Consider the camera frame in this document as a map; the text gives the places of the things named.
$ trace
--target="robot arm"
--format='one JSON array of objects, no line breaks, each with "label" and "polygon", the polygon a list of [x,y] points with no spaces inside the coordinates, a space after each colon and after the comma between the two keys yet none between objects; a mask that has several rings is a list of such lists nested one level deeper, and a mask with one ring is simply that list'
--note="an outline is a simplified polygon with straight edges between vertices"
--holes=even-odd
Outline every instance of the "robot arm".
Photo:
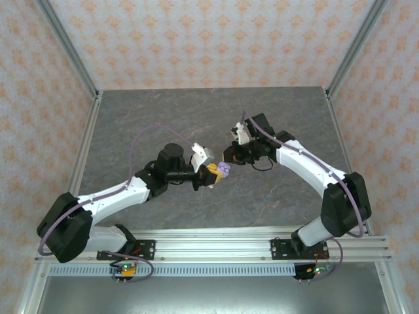
[{"label": "robot arm", "polygon": [[183,148],[177,144],[167,144],[157,160],[149,162],[129,181],[78,198],[69,192],[62,194],[38,226],[38,235],[44,237],[52,224],[68,209],[83,203],[81,208],[57,225],[46,241],[58,261],[68,262],[80,253],[89,251],[132,254],[136,240],[124,226],[99,227],[96,224],[124,208],[161,195],[167,191],[169,184],[180,185],[190,181],[197,191],[200,186],[215,184],[228,175],[228,171],[219,171],[216,165],[211,164],[214,159],[211,150],[197,143],[192,150],[194,154],[186,164]]},{"label": "robot arm", "polygon": [[[301,253],[330,237],[343,236],[357,226],[354,208],[349,202],[345,191],[338,184],[337,180],[331,176],[332,172],[339,179],[343,180],[348,187],[357,203],[361,218],[365,220],[371,216],[367,189],[360,174],[354,172],[347,175],[345,172],[321,161],[323,166],[329,169],[329,172],[325,172],[320,165],[302,154],[302,152],[306,152],[314,156],[295,140],[291,134],[286,131],[275,133],[264,114],[254,116],[253,120],[273,138],[295,147],[298,152],[271,140],[260,133],[249,120],[246,120],[246,126],[253,139],[243,144],[233,141],[232,145],[223,153],[224,161],[238,165],[254,164],[260,157],[268,156],[274,162],[294,171],[323,198],[321,215],[296,230],[291,236],[291,244],[297,253]],[[240,125],[239,123],[232,129],[235,138],[237,138],[236,130],[242,129]]]}]

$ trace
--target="wallpaper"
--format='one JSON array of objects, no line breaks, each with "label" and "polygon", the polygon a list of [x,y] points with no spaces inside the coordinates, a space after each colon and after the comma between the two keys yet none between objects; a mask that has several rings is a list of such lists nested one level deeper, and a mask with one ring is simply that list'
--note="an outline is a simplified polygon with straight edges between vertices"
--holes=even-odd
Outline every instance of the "wallpaper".
[{"label": "wallpaper", "polygon": [[103,90],[328,86],[373,0],[52,0]]},{"label": "wallpaper", "polygon": [[34,0],[0,1],[0,304],[15,313],[92,102]]},{"label": "wallpaper", "polygon": [[419,308],[419,3],[391,1],[333,100],[373,208]]}]

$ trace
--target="orange patterned wallpaper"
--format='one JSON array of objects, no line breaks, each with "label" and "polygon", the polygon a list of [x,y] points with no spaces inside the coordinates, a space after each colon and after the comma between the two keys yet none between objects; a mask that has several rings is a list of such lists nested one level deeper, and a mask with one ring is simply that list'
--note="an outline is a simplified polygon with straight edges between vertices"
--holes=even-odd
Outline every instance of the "orange patterned wallpaper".
[{"label": "orange patterned wallpaper", "polygon": [[15,313],[92,102],[34,0],[0,1],[0,304]]},{"label": "orange patterned wallpaper", "polygon": [[373,0],[52,0],[97,88],[325,86]]},{"label": "orange patterned wallpaper", "polygon": [[391,236],[404,291],[419,308],[419,3],[391,1],[333,100],[373,228]]}]

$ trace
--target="black mounting plate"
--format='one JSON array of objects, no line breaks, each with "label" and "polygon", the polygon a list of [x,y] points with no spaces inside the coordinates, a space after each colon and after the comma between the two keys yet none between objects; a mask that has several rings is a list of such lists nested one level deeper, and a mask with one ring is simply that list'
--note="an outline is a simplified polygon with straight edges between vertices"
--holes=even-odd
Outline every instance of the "black mounting plate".
[{"label": "black mounting plate", "polygon": [[[301,255],[298,256],[297,252],[295,252],[295,250],[291,247],[290,239],[280,239],[277,237],[270,240],[270,252],[273,260],[315,260],[315,251],[323,253],[327,256],[327,258],[330,257],[329,248],[327,247],[327,243],[325,241],[317,243],[316,245],[301,252]],[[317,257],[319,260],[325,260],[322,255],[318,255]]]},{"label": "black mounting plate", "polygon": [[[144,258],[145,260],[154,260],[156,252],[155,240],[136,240],[134,251],[129,255]],[[117,260],[119,257],[108,255],[104,252],[98,252],[96,255],[97,260]]]}]

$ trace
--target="gray marble surface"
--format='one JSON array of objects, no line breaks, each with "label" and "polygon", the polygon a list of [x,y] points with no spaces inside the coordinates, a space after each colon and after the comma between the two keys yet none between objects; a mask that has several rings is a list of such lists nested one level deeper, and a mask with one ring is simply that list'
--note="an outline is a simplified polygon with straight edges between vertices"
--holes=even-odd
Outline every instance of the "gray marble surface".
[{"label": "gray marble surface", "polygon": [[[121,183],[128,176],[132,139],[144,127],[162,124],[209,147],[216,162],[230,145],[230,129],[242,109],[264,113],[275,131],[293,134],[309,151],[346,171],[338,137],[320,87],[216,88],[104,92],[82,178],[80,195]],[[178,143],[189,160],[188,145],[164,130],[151,130],[134,153],[135,170],[155,160],[166,143]],[[260,161],[258,167],[269,166]],[[304,224],[316,218],[321,198],[289,169],[268,172],[232,166],[214,189],[194,192],[191,183],[169,186],[158,198],[121,210],[100,225],[131,230],[218,228]]]}]

